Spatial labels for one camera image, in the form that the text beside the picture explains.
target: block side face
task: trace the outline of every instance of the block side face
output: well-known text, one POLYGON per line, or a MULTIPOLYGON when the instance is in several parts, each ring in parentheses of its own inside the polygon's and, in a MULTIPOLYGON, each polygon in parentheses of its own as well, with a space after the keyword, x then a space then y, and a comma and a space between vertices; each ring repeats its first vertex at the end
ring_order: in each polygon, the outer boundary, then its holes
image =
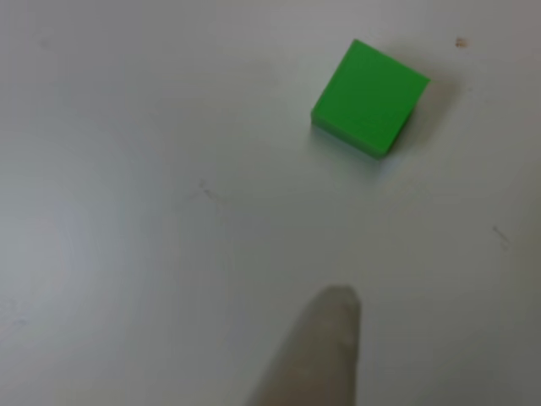
POLYGON ((352 136, 351 134, 348 134, 342 131, 341 129, 337 128, 331 123, 328 123, 323 118, 319 118, 313 114, 312 114, 312 124, 315 127, 324 130, 326 133, 335 136, 339 140, 342 140, 348 143, 349 145, 359 149, 360 151, 370 155, 373 158, 379 159, 385 156, 386 154, 386 151, 382 151, 377 148, 374 148, 370 144, 365 143, 362 138, 352 136))
POLYGON ((384 155, 428 83, 421 74, 354 41, 314 111, 384 155))

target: block top face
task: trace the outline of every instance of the block top face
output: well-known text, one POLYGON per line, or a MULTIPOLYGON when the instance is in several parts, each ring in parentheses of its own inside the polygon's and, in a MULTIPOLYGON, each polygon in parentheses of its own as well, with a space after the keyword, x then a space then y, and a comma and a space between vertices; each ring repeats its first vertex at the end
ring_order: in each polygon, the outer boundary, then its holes
POLYGON ((383 156, 428 83, 423 75, 355 40, 312 117, 360 149, 383 156))

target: white table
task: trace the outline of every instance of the white table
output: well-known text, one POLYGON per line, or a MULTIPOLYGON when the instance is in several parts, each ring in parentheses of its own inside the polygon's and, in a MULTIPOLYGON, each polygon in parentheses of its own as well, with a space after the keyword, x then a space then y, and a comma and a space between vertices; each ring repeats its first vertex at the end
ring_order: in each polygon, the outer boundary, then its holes
POLYGON ((539 404, 540 13, 3 0, 2 406, 243 404, 328 283, 359 405, 539 404), (352 38, 433 79, 380 163, 309 125, 352 38))

